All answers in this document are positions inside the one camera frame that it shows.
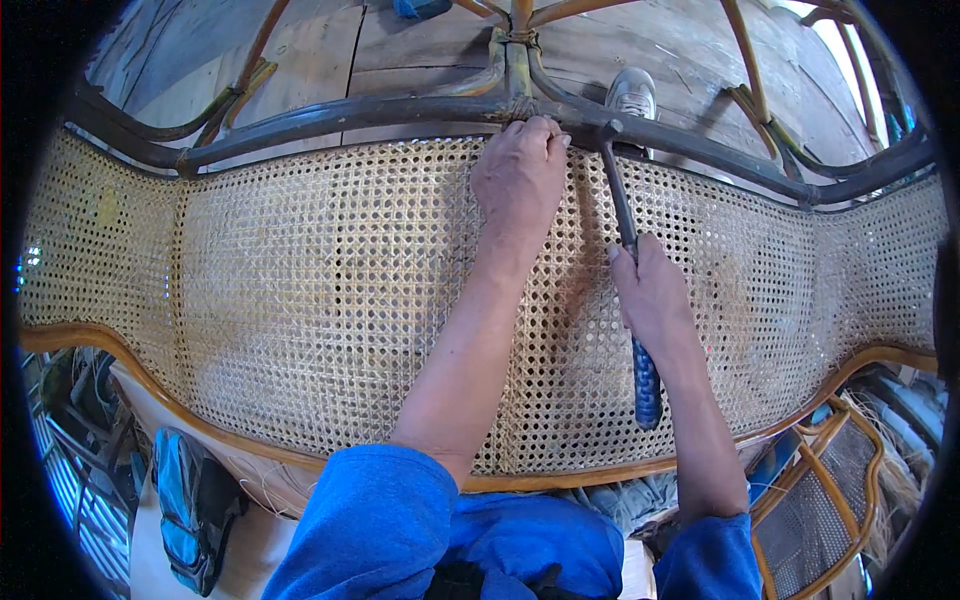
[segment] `right hand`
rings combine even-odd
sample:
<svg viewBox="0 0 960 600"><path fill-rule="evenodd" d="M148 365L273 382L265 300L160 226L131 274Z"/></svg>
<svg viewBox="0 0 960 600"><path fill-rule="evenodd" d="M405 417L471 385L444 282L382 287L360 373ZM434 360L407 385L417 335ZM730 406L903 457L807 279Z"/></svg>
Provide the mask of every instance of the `right hand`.
<svg viewBox="0 0 960 600"><path fill-rule="evenodd" d="M620 316L650 353L661 375L677 372L691 356L703 360L700 339L690 310L684 272L652 233L636 240L636 264L623 248L607 248L611 275L620 297Z"/></svg>

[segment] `person's hand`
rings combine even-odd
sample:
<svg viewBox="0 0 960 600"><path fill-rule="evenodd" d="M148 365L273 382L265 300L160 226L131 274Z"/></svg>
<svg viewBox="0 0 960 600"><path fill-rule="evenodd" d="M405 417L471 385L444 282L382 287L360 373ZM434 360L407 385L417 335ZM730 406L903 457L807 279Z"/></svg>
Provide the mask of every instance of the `person's hand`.
<svg viewBox="0 0 960 600"><path fill-rule="evenodd" d="M487 143L470 187L492 245L536 258L560 206L569 143L556 122L540 116L514 121Z"/></svg>
<svg viewBox="0 0 960 600"><path fill-rule="evenodd" d="M667 376L684 371L690 360L703 364L684 272L663 253L657 236L639 236L635 265L619 246L611 245L607 255L623 324L650 353L664 382L669 385Z"/></svg>

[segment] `wooden floor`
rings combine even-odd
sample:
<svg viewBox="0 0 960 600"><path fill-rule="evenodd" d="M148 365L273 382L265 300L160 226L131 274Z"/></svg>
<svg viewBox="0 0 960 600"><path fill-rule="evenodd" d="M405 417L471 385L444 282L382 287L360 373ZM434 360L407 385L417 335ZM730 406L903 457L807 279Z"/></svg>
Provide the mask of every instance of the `wooden floor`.
<svg viewBox="0 0 960 600"><path fill-rule="evenodd" d="M88 78L143 122L179 125L236 78L270 4L140 0L105 38ZM831 164L872 154L826 44L786 9L767 9L752 0L740 0L740 6L770 108L796 139ZM462 79L486 65L490 31L490 23L456 6L416 22L397 17L385 0L292 0L263 53L278 63L277 72L243 109L236 126L347 96L423 90ZM740 109L719 94L725 86L745 83L747 75L718 0L643 0L575 15L542 27L540 44L548 73L569 91L603 102L616 73L639 66L656 82L661 122L767 157ZM340 144L489 131L475 124L438 123L336 133L211 169ZM655 159L714 174L679 157ZM806 175L810 182L828 182Z"/></svg>

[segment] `person's arm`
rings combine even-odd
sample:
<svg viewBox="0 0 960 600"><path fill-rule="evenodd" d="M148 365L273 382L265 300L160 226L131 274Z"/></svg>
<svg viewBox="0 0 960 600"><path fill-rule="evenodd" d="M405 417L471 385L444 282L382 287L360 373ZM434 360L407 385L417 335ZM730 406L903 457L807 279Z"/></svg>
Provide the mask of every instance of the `person's arm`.
<svg viewBox="0 0 960 600"><path fill-rule="evenodd" d="M564 189L566 146L553 121L515 121L470 174L487 218L473 269L403 402L391 444L434 458L462 488L503 395L516 311Z"/></svg>
<svg viewBox="0 0 960 600"><path fill-rule="evenodd" d="M624 325L650 353L666 387L681 520L690 524L703 516L745 513L746 478L710 388L684 272L655 235L640 236L636 252L634 265L619 246L608 250Z"/></svg>

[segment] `gray shoe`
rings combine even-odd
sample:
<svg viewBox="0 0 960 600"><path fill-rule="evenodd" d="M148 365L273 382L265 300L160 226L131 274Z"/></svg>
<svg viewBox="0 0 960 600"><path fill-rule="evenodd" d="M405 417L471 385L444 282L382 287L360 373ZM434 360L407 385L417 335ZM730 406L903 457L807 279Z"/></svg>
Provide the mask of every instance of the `gray shoe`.
<svg viewBox="0 0 960 600"><path fill-rule="evenodd" d="M607 92L608 108L644 119L657 118L654 80L650 74L635 66L628 66L616 75Z"/></svg>

